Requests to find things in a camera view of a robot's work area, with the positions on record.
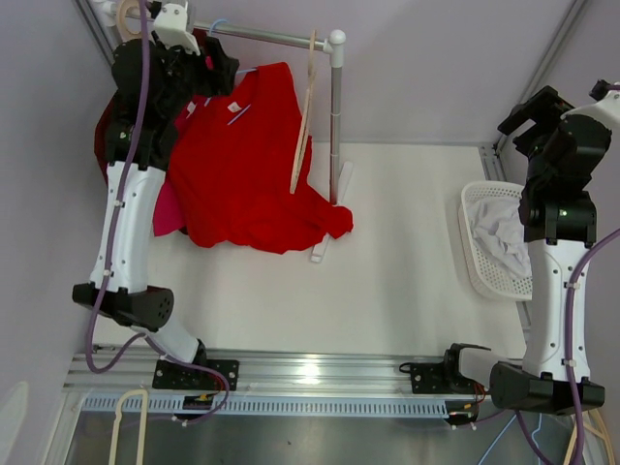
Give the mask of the light blue thin hanger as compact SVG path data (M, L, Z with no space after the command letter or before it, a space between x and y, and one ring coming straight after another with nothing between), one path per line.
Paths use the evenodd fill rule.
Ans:
M224 23L228 23L228 21L224 18L218 18L215 21L213 21L211 23L211 25L209 26L209 29L207 31L207 36L211 37L213 35L213 33L215 32L216 28ZM237 76L246 76L250 73L255 73L258 69L257 68L250 68L250 69L245 69L245 70L240 70L239 69L239 62L237 59L231 58L229 57L227 54L224 54L223 56L223 63L224 63L224 77L225 77L225 82L233 85L233 72L235 72L235 74ZM251 103L248 103L244 108L237 102L231 102L228 106L227 109L228 111L232 114L232 119L228 122L228 125L231 126L236 120L238 120L244 113L246 113L250 107L252 106Z

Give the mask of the red t shirt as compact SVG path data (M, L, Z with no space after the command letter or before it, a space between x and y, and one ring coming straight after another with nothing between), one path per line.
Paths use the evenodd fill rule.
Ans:
M260 66L231 95L198 105L168 171L196 245L230 242L284 254L353 230L352 211L308 184L310 147L296 188L290 188L300 125L285 62Z

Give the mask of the beige wooden hanger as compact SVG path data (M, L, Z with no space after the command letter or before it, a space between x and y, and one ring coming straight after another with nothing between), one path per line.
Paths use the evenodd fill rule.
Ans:
M307 87L304 94L303 110L301 112L301 120L299 125L299 131L295 146L294 162L292 166L291 179L290 179L290 194L294 194L298 185L298 180L301 174L303 165L305 150L307 141L309 138L309 128L312 112L313 94L316 80L316 66L315 66L315 49L316 39L318 32L313 30L310 36L309 43L309 55L307 62Z

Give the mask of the white t shirt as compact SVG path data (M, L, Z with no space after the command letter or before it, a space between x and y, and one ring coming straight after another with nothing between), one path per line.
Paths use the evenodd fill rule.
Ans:
M487 258L513 280L531 276L531 263L524 227L519 214L519 199L488 197L466 207L472 238Z

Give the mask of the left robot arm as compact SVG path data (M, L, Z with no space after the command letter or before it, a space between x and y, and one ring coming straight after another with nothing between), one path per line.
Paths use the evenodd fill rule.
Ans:
M153 344L177 362L174 377L199 388L208 377L204 345L172 315L173 292L148 283L147 253L156 202L178 139L175 121L197 96L228 96L237 59L218 39L204 36L195 52L134 39L113 53L116 91L105 131L108 199L100 250L87 282L72 300Z

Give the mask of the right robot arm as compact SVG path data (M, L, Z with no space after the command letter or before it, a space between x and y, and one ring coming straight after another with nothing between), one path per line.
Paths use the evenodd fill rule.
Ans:
M591 105L575 107L551 86L514 106L498 130L528 160L519 219L532 266L534 311L522 360L490 349L453 344L441 380L459 392L473 382L502 410L572 415L605 403L591 380L585 350L588 263L602 246L597 208L586 190L619 126L619 86L600 79Z

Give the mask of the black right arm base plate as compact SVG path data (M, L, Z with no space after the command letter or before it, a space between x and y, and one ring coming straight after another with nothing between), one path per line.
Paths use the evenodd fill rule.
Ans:
M402 368L410 377L413 394L474 395L480 390L475 382L460 375L449 363L409 363Z

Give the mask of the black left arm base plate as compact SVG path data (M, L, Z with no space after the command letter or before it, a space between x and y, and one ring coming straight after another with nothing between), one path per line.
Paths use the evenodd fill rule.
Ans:
M223 375L231 391L236 390L239 361L234 359L209 359L209 369ZM215 375L187 368L165 360L156 363L152 387L164 390L224 390L223 382Z

